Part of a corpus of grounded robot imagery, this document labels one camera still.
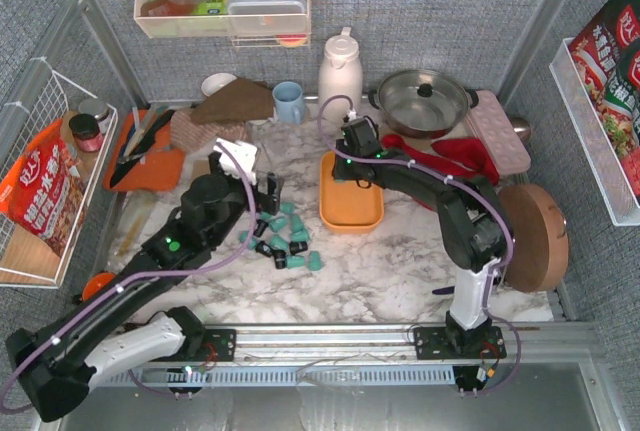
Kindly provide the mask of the orange storage basket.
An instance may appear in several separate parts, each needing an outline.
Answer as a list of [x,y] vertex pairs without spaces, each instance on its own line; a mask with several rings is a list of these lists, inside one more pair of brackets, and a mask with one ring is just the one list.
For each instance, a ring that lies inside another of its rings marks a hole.
[[360,187],[354,181],[338,182],[332,171],[335,153],[326,152],[320,164],[319,216],[325,227],[336,234],[366,234],[384,218],[381,188]]

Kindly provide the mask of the red cloth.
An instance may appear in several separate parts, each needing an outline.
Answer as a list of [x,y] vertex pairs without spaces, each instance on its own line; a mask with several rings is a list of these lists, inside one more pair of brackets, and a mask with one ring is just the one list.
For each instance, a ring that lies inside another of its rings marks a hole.
[[417,163],[443,175],[465,179],[482,175],[494,186],[498,185],[500,181],[500,175],[488,151],[478,138],[437,140],[431,143],[430,153],[411,147],[397,134],[384,136],[381,139],[381,144],[387,149],[398,149]]

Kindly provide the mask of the tan felt coaster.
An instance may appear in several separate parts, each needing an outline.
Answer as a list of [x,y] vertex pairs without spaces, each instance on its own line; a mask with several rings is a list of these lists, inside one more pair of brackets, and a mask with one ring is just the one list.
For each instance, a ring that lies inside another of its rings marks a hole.
[[210,166],[209,166],[209,162],[207,160],[198,160],[195,161],[193,163],[193,169],[192,169],[192,173],[191,173],[191,180],[194,181],[195,179],[209,174],[210,173]]

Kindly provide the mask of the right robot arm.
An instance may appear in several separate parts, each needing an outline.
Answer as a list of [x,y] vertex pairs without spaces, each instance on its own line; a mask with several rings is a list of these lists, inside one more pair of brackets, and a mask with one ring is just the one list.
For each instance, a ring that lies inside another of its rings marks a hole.
[[494,274],[514,251],[494,187],[483,176],[445,176],[400,150],[385,149],[368,117],[344,123],[334,151],[335,178],[400,192],[436,212],[444,249],[458,267],[445,336],[457,356],[477,349],[491,327],[486,308]]

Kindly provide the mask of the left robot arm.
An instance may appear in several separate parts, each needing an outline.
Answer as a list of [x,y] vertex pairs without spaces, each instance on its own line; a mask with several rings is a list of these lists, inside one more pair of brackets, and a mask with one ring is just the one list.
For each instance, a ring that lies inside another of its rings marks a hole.
[[244,213],[274,214],[282,180],[269,173],[265,191],[238,169],[223,170],[210,155],[210,172],[182,194],[164,225],[122,271],[66,316],[37,330],[20,328],[6,340],[13,373],[42,421],[56,421],[76,409],[102,381],[156,358],[191,357],[205,327],[184,306],[163,311],[147,325],[115,336],[139,309],[198,271]]

